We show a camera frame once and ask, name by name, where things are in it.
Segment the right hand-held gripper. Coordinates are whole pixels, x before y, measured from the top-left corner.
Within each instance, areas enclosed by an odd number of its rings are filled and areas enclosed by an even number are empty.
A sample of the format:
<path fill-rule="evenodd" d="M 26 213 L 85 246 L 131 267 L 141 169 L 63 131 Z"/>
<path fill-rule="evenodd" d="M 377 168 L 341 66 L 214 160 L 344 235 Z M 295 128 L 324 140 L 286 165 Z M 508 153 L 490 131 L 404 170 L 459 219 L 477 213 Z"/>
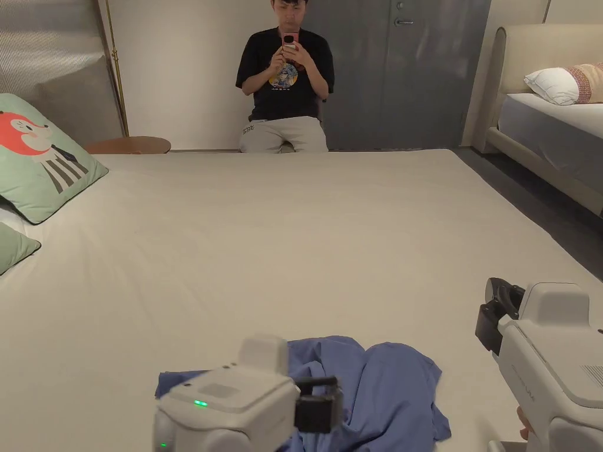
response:
<path fill-rule="evenodd" d="M 489 451 L 602 450 L 602 330 L 589 312 L 576 284 L 488 278 L 475 334 L 534 430 Z"/>

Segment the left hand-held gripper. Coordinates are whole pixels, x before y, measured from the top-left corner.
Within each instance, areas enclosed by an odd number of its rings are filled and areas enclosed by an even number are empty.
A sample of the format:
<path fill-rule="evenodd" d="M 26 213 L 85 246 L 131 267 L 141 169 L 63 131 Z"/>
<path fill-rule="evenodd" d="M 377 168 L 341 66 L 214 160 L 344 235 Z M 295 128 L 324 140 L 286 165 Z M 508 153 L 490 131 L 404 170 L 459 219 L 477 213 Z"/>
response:
<path fill-rule="evenodd" d="M 328 434 L 342 423 L 337 377 L 294 381 L 283 338 L 255 334 L 234 363 L 160 397 L 154 451 L 277 451 L 296 432 Z"/>

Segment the person's right hand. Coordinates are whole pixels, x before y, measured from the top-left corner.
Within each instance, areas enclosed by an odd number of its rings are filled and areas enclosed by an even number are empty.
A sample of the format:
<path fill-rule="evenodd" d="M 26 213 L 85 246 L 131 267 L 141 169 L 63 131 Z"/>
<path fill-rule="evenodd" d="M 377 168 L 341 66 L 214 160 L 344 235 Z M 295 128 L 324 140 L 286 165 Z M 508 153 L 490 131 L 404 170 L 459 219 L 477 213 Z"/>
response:
<path fill-rule="evenodd" d="M 522 424 L 521 429 L 519 430 L 520 436 L 524 441 L 528 441 L 529 437 L 533 434 L 534 430 L 527 419 L 523 409 L 520 406 L 517 406 L 516 413 L 519 421 Z"/>

